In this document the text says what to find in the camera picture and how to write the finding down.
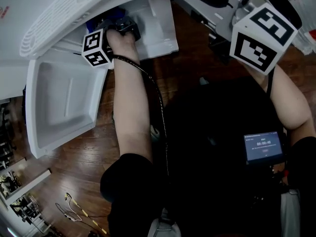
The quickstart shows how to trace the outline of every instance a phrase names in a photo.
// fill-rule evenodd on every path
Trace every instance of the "digital display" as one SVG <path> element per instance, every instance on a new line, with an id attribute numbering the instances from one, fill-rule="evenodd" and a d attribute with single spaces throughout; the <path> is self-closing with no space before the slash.
<path id="1" fill-rule="evenodd" d="M 277 132 L 244 135 L 247 160 L 282 155 L 282 148 Z"/>

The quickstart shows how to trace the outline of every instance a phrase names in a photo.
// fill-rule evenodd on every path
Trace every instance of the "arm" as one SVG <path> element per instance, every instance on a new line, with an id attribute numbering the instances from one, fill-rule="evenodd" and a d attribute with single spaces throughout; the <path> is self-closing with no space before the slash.
<path id="1" fill-rule="evenodd" d="M 252 77 L 267 91 L 268 77 L 245 65 Z M 305 137 L 316 137 L 313 117 L 303 93 L 287 74 L 276 66 L 270 96 L 283 126 L 289 131 L 291 145 Z"/>
<path id="2" fill-rule="evenodd" d="M 108 30 L 107 39 L 114 54 L 139 64 L 132 33 L 122 36 L 115 30 Z M 141 72 L 115 59 L 114 73 L 114 119 L 120 155 L 138 154 L 152 162 L 149 106 Z"/>

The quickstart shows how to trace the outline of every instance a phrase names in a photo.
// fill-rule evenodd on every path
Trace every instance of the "wooden floor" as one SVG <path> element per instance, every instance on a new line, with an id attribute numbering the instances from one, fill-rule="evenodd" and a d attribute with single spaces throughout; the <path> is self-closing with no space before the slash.
<path id="1" fill-rule="evenodd" d="M 181 94 L 199 84 L 205 76 L 209 81 L 219 81 L 246 76 L 247 72 L 236 61 L 223 65 L 208 48 L 208 29 L 196 23 L 179 6 L 173 4 L 173 15 L 179 44 L 179 52 L 155 58 L 142 65 L 153 74 L 160 87 L 164 103 L 167 104 L 175 94 Z M 290 47 L 280 65 L 303 91 L 316 115 L 316 56 L 303 56 L 300 51 Z M 111 205 L 99 192 L 99 181 L 105 171 L 119 158 L 115 127 L 112 124 L 114 72 L 106 79 L 100 102 L 97 126 L 82 136 L 66 143 L 54 152 L 35 160 L 29 151 L 25 126 L 20 110 L 14 119 L 17 133 L 18 152 L 15 158 L 27 156 L 33 162 L 30 173 L 50 168 L 52 174 L 32 189 L 32 194 L 42 207 L 45 219 L 52 223 L 67 237 L 86 237 L 90 227 L 74 223 L 60 213 L 55 203 L 67 208 L 65 192 L 92 216 L 104 216 L 95 220 L 108 230 L 106 215 Z M 89 220 L 84 222 L 93 225 Z"/>

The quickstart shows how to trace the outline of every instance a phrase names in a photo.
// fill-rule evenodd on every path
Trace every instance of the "white cube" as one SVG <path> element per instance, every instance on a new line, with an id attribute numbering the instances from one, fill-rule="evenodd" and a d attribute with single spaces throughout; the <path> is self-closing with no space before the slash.
<path id="1" fill-rule="evenodd" d="M 265 3 L 234 25 L 230 56 L 267 75 L 296 34 L 297 29 Z"/>
<path id="2" fill-rule="evenodd" d="M 81 55 L 94 68 L 103 66 L 111 69 L 113 65 L 102 46 L 103 29 L 100 29 L 84 36 Z"/>

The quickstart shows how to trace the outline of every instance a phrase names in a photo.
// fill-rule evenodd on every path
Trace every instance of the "hand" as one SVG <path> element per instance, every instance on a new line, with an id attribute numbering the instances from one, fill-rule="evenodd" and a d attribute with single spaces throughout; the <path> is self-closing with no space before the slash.
<path id="1" fill-rule="evenodd" d="M 133 33 L 128 32 L 124 36 L 118 31 L 109 29 L 106 32 L 109 46 L 113 53 L 122 55 L 134 62 L 139 63 L 138 53 L 135 46 L 135 37 Z"/>

